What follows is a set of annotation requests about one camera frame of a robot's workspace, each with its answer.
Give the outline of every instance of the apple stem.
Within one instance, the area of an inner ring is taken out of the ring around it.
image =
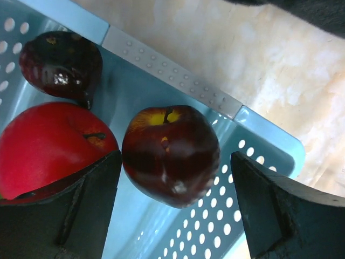
[[[165,112],[165,115],[164,115],[163,124],[169,123],[169,121],[168,121],[168,116],[169,116],[169,114],[172,113],[173,111],[174,111],[173,108],[171,108],[171,107],[167,108],[167,111]]]
[[[83,136],[86,139],[91,138],[91,137],[96,137],[96,138],[99,138],[99,139],[105,139],[106,138],[106,135],[103,132],[84,134]]]

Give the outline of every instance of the marble surface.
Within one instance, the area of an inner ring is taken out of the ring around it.
[[[74,1],[297,137],[297,180],[345,196],[344,39],[270,5]],[[245,243],[232,258],[249,258]]]

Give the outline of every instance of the light blue basket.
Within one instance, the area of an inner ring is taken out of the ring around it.
[[[102,258],[227,258],[245,238],[230,170],[231,153],[241,150],[295,178],[305,159],[302,144],[69,0],[0,0],[0,132],[28,107],[57,100],[27,83],[17,53],[28,40],[52,30],[72,30],[103,47],[102,85],[92,111],[110,126],[119,145],[131,118],[141,109],[187,104],[208,118],[222,148],[215,185],[187,209],[170,208],[143,195],[121,172]]]

